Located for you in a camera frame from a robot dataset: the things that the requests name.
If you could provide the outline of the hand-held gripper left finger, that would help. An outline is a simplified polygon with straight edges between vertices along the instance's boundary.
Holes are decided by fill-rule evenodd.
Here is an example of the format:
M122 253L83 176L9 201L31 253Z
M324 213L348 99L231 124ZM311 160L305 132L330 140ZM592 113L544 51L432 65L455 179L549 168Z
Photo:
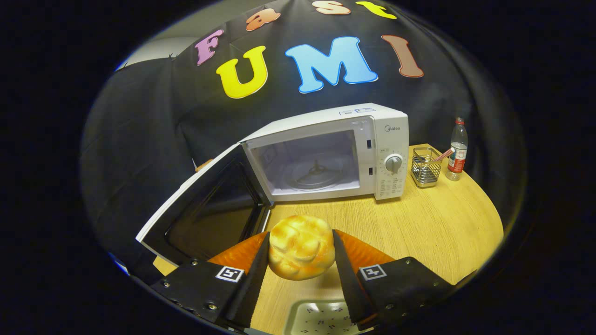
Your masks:
M268 267L262 232L208 261L191 259L151 286L174 307L222 328L249 328Z

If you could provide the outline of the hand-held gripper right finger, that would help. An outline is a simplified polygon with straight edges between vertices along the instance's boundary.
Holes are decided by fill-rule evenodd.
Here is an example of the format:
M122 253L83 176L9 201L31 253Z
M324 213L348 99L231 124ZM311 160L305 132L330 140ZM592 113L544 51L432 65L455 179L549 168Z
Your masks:
M415 257L394 259L338 229L333 239L349 316L360 330L396 329L455 290Z

